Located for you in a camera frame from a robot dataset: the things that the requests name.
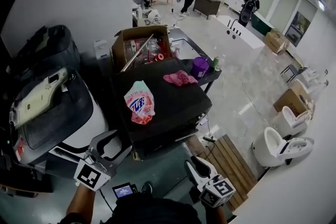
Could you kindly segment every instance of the detergent bag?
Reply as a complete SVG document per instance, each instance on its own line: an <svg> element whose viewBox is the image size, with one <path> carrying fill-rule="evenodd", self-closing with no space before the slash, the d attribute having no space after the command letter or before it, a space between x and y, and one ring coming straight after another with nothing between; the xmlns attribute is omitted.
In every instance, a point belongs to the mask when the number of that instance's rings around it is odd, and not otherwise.
<svg viewBox="0 0 336 224"><path fill-rule="evenodd" d="M154 97L147 85L136 81L124 96L127 107L132 110L132 122L147 124L155 115Z"/></svg>

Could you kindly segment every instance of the purple bucket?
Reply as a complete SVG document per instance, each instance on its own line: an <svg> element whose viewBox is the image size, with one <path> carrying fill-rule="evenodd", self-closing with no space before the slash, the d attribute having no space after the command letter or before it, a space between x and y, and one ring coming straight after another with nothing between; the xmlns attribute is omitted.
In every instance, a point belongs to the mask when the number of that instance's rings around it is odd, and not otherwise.
<svg viewBox="0 0 336 224"><path fill-rule="evenodd" d="M195 79L200 79L204 76L209 68L209 63L203 57L197 57L193 60L193 68L190 73Z"/></svg>

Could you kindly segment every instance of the wooden pallet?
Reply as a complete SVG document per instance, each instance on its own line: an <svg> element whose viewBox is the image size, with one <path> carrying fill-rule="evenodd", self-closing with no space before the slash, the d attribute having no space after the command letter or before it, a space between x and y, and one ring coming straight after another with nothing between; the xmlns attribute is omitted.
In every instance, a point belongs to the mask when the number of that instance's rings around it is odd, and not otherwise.
<svg viewBox="0 0 336 224"><path fill-rule="evenodd" d="M247 199L257 179L230 138L224 135L208 148L204 148L195 135L185 142L195 156L212 163L219 174L231 181L237 191L227 205L231 211L236 210Z"/></svg>

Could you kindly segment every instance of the brown box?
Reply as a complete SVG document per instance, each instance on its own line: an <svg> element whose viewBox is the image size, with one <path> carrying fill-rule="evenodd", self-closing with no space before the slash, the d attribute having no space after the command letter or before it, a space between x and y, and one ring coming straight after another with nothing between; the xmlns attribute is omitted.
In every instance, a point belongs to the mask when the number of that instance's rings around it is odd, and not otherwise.
<svg viewBox="0 0 336 224"><path fill-rule="evenodd" d="M298 116L304 111L309 110L308 106L305 105L300 96L302 96L304 100L311 102L309 95L300 82L295 81L293 86L273 104L273 107L277 112L280 112L284 106L288 106L294 115Z"/></svg>
<svg viewBox="0 0 336 224"><path fill-rule="evenodd" d="M124 42L130 39L138 39L138 38L149 38L151 34L161 33L161 37L163 41L166 43L167 50L171 54L170 46L169 46L169 37L168 30L166 26L163 25L153 25L153 26L142 26L142 27L133 27L125 30L121 30L116 33L114 44L112 45L113 52L113 62L116 68L116 71L120 71L127 63L127 59L125 57L125 49Z"/></svg>
<svg viewBox="0 0 336 224"><path fill-rule="evenodd" d="M289 40L278 30L272 29L268 32L265 37L265 44L269 47L275 54L283 54L289 46Z"/></svg>

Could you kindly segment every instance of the sink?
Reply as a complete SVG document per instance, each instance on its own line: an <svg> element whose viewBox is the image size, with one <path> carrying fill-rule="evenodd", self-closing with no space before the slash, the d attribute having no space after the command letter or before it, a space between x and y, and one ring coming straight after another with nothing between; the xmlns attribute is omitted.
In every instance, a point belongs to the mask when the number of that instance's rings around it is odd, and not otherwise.
<svg viewBox="0 0 336 224"><path fill-rule="evenodd" d="M195 59L201 56L185 39L172 41L171 50L180 60Z"/></svg>

